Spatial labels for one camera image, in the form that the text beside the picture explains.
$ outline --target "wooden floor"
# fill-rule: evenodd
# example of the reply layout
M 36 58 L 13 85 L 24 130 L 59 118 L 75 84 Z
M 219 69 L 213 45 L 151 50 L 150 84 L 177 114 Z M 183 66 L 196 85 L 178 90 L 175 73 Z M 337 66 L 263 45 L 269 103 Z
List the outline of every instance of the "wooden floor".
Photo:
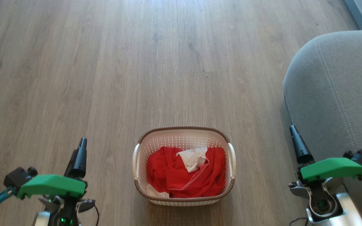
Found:
M 85 136 L 100 225 L 288 225 L 306 202 L 287 187 L 284 75 L 312 38 L 356 29 L 343 0 L 0 0 L 0 191 L 19 166 L 63 174 Z M 181 125 L 235 147 L 236 185 L 214 205 L 156 206 L 134 187 L 138 138 Z M 0 225 L 39 210 L 11 198 Z

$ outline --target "clothing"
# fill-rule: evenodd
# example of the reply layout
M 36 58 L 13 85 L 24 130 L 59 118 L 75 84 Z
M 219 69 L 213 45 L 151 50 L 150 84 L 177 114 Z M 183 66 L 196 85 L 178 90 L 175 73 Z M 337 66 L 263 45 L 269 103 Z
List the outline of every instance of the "clothing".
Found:
M 158 192 L 156 191 L 156 189 L 148 183 L 148 187 L 147 187 L 147 192 L 148 196 L 153 196 L 153 197 L 157 197 L 157 198 L 169 198 L 170 194 L 168 194 L 167 192 Z
M 199 170 L 205 164 L 206 152 L 207 148 L 196 148 L 179 152 L 175 156 L 181 156 L 185 168 L 190 173 Z
M 207 148 L 205 163 L 188 172 L 177 153 L 179 148 L 162 147 L 149 156 L 148 182 L 158 193 L 167 192 L 172 198 L 217 196 L 226 183 L 226 156 L 222 148 Z

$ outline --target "white cloth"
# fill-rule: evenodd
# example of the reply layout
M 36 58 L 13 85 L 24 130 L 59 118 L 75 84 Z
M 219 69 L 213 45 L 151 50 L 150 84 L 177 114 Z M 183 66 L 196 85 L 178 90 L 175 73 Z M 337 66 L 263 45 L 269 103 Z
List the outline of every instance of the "white cloth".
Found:
M 181 156 L 188 172 L 194 172 L 205 164 L 207 148 L 189 149 L 175 154 Z
M 148 187 L 147 187 L 147 192 L 148 196 L 153 196 L 156 198 L 169 198 L 170 194 L 168 194 L 167 192 L 158 192 L 156 191 L 156 189 L 151 186 L 151 184 L 148 183 Z

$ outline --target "seam stitching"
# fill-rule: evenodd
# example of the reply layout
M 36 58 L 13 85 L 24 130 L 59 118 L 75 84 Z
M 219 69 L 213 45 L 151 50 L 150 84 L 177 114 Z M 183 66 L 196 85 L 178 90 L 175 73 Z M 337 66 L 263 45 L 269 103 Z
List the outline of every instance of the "seam stitching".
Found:
M 321 51 L 321 44 L 320 44 L 320 41 L 319 41 L 320 37 L 321 36 L 318 37 L 318 39 L 316 40 L 316 43 L 315 43 L 316 54 L 318 55 L 318 59 L 319 59 L 319 62 L 321 63 L 321 66 L 323 68 L 323 72 L 325 73 L 326 79 L 328 80 L 329 87 L 331 88 L 333 98 L 335 99 L 335 102 L 336 102 L 336 106 L 337 106 L 337 108 L 339 110 L 339 113 L 340 113 L 340 115 L 342 117 L 344 126 L 345 126 L 346 131 L 347 131 L 347 133 L 349 135 L 350 142 L 352 143 L 352 146 L 353 146 L 354 150 L 356 150 L 356 147 L 355 147 L 355 144 L 354 144 L 354 141 L 353 141 L 353 138 L 352 138 L 352 133 L 350 132 L 348 123 L 346 123 L 347 119 L 344 117 L 344 115 L 342 113 L 343 106 L 341 106 L 340 97 L 339 97 L 339 95 L 337 93 L 336 86 L 335 86 L 335 84 L 334 84 L 334 82 L 332 80 L 331 73 L 329 72 L 329 69 L 326 66 L 326 61 L 325 61 L 325 59 L 323 57 L 323 54 L 322 54 L 322 51 Z

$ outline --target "gray sofa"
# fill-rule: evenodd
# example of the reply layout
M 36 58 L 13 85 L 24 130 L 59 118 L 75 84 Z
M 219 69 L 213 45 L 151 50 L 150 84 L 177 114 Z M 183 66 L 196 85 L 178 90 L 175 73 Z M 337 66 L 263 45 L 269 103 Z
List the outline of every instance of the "gray sofa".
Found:
M 315 160 L 362 149 L 362 30 L 309 41 L 293 58 L 283 92 Z M 362 215 L 362 181 L 345 183 Z

